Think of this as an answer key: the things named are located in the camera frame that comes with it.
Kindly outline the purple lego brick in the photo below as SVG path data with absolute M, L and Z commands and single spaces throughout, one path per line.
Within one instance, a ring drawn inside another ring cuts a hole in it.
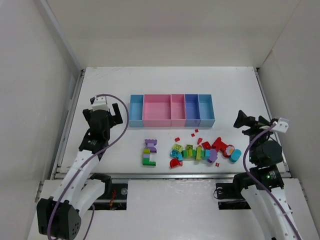
M 156 145 L 158 141 L 156 139 L 145 139 L 144 140 L 146 149 L 149 149 L 151 153 L 157 153 Z

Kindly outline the green L lego stack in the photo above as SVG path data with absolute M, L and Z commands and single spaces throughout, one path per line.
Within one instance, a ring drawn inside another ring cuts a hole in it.
M 155 167 L 156 162 L 151 161 L 151 150 L 148 148 L 145 148 L 143 150 L 143 155 L 142 155 L 142 165 L 143 166 L 149 166 L 149 167 Z

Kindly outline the green lego row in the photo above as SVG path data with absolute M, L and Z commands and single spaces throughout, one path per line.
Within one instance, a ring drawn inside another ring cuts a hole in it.
M 187 144 L 185 149 L 181 152 L 182 157 L 185 158 L 194 158 L 196 161 L 207 160 L 210 156 L 210 151 L 202 148 L 201 146 L 197 146 L 193 148 L 193 145 Z

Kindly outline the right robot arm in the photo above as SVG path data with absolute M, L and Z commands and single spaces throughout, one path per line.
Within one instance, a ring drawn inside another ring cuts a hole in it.
M 234 128 L 247 127 L 242 133 L 249 137 L 243 154 L 244 172 L 234 176 L 237 192 L 250 206 L 266 240 L 302 239 L 285 194 L 285 185 L 277 167 L 283 161 L 282 146 L 274 133 L 286 133 L 289 121 L 246 115 L 238 111 Z

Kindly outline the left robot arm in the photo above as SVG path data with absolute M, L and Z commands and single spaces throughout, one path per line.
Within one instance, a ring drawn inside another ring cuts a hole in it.
M 78 148 L 76 158 L 64 179 L 48 198 L 41 198 L 36 206 L 38 231 L 49 240 L 73 240 L 80 231 L 82 218 L 93 203 L 111 184 L 104 174 L 90 175 L 101 161 L 109 142 L 111 128 L 123 123 L 118 104 L 94 103 L 83 110 L 89 128 Z

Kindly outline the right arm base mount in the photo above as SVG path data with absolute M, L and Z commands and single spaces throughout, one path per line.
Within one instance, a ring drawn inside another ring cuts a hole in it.
M 218 182 L 215 184 L 215 193 L 220 210 L 267 209 L 254 182 L 245 184 L 243 189 L 232 182 Z

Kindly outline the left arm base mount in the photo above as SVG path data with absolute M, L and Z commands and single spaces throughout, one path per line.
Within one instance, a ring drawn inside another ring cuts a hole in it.
M 116 181 L 93 205 L 96 211 L 125 211 L 127 209 L 128 182 Z

